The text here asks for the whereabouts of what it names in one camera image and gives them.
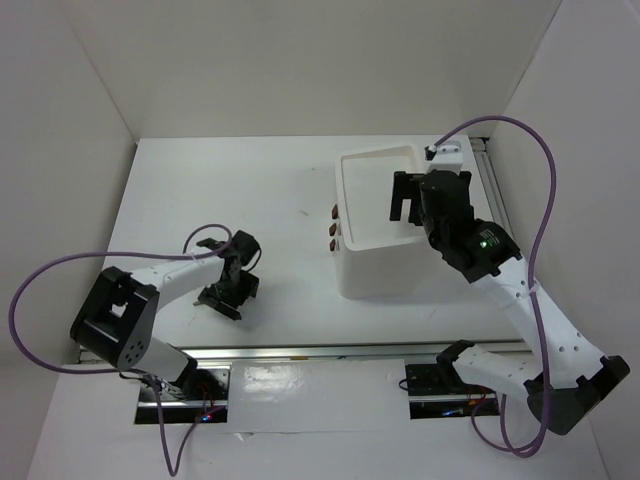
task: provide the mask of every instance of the white table surface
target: white table surface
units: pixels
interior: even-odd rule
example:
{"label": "white table surface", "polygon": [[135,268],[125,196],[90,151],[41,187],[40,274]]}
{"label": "white table surface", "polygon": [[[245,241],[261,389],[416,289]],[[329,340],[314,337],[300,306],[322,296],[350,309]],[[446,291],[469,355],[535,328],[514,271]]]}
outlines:
{"label": "white table surface", "polygon": [[[328,250],[334,162],[354,148],[436,136],[143,139],[109,245],[110,250],[175,253],[188,233],[224,223],[256,237],[263,257],[256,299],[233,322],[205,306],[198,292],[156,317],[154,335],[177,346],[267,346],[449,342],[518,339],[506,317],[448,267],[436,252],[418,289],[402,297],[347,300],[336,288]],[[476,215],[491,218],[466,136],[465,169],[473,173]],[[204,236],[224,238],[210,230]],[[107,265],[137,268],[144,260]]]}
{"label": "white table surface", "polygon": [[[60,375],[29,480],[164,479],[157,425],[134,425],[137,382],[117,375]],[[322,396],[312,412],[322,412]],[[522,444],[537,422],[511,402],[512,440]],[[479,419],[499,438],[497,417]],[[169,425],[175,459],[186,425]],[[588,420],[565,437],[549,433],[535,457],[491,450],[468,418],[411,420],[384,431],[295,434],[226,433],[201,425],[187,444],[178,478],[218,480],[605,480]]]}

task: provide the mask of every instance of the white wall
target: white wall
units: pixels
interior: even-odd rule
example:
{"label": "white wall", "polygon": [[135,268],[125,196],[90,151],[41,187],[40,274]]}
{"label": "white wall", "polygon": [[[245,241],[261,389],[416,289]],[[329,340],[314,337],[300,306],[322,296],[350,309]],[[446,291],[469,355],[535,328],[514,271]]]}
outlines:
{"label": "white wall", "polygon": [[192,137],[437,133],[502,112],[559,0],[62,3],[134,134]]}
{"label": "white wall", "polygon": [[[640,478],[640,0],[564,0],[506,113],[549,142],[558,198],[539,276],[578,327],[632,376],[590,416],[613,480]],[[549,188],[536,144],[490,143],[511,225],[528,251]]]}
{"label": "white wall", "polygon": [[[0,308],[45,261],[106,246],[134,143],[59,6],[0,2]],[[52,271],[28,291],[19,331],[60,362],[97,262]],[[23,360],[0,324],[0,465],[26,478],[57,376]]]}

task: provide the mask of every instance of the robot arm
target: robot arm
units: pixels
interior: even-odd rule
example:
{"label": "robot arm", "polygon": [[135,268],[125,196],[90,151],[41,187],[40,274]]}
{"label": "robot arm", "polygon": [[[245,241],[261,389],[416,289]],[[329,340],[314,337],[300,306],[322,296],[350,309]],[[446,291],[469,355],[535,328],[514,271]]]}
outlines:
{"label": "robot arm", "polygon": [[[431,164],[426,174],[394,175],[395,209],[398,198],[410,199],[413,218],[422,224],[430,245],[467,281],[485,291],[502,309],[532,349],[535,361],[521,362],[486,352],[471,342],[447,348],[438,363],[447,375],[467,384],[526,401],[541,418],[542,367],[540,340],[527,282],[528,264],[518,246],[499,225],[478,220],[469,199],[471,174],[459,166],[440,169]],[[591,344],[562,313],[538,282],[535,290],[547,337],[552,408],[549,429],[568,433],[600,403],[624,377],[629,366],[618,356],[607,357]]]}
{"label": "robot arm", "polygon": [[220,255],[197,258],[221,246],[206,239],[178,260],[124,272],[103,270],[71,327],[71,338],[120,371],[136,369],[171,384],[188,395],[197,381],[207,381],[195,359],[153,337],[156,313],[197,288],[200,298],[237,320],[235,309],[256,296],[258,279],[241,269],[260,249],[255,239],[238,231]]}

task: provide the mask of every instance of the white panel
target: white panel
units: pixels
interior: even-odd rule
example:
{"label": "white panel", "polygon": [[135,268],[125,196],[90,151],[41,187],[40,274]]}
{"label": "white panel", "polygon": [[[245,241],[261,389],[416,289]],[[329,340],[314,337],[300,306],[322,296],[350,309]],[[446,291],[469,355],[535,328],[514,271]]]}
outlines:
{"label": "white panel", "polygon": [[[29,480],[168,478],[157,425],[134,425],[138,382],[117,375],[60,377]],[[509,404],[518,445],[535,421]],[[478,419],[489,438],[497,417]],[[187,430],[168,425],[172,458]],[[201,425],[187,442],[178,478],[261,480],[605,480],[588,422],[566,437],[547,435],[542,451],[518,460],[484,445],[468,418],[411,420],[369,432],[236,435]]]}
{"label": "white panel", "polygon": [[[55,2],[0,8],[0,306],[55,257],[106,246],[133,141]],[[59,363],[69,326],[99,262],[61,267],[37,281],[18,330]],[[23,360],[0,326],[2,478],[27,475],[56,375]]]}
{"label": "white panel", "polygon": [[[563,2],[506,110],[540,131],[558,165],[557,208],[539,277],[608,354],[637,350],[640,335],[639,19],[625,0]],[[526,252],[549,188],[546,161],[511,126],[496,129],[491,156]],[[624,407],[640,395],[640,358],[625,358],[632,373],[620,387],[624,395],[614,392],[592,414],[613,480],[640,476],[640,461],[627,447],[636,443],[640,421]]]}
{"label": "white panel", "polygon": [[233,364],[230,432],[361,432],[410,421],[404,360]]}
{"label": "white panel", "polygon": [[139,137],[444,133],[503,110],[558,3],[63,0]]}

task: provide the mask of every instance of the white plastic bin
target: white plastic bin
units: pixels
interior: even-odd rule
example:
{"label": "white plastic bin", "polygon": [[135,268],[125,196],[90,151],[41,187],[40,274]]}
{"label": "white plastic bin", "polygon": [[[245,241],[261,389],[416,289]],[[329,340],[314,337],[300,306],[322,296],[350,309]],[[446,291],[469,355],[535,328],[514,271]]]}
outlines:
{"label": "white plastic bin", "polygon": [[[440,168],[457,171],[462,158],[456,141],[443,145],[436,156]],[[354,150],[337,159],[335,227],[330,233],[342,296],[409,293],[428,273],[434,255],[424,229],[408,222],[409,202],[399,222],[389,221],[389,211],[393,173],[426,173],[431,167],[422,149],[412,144]]]}

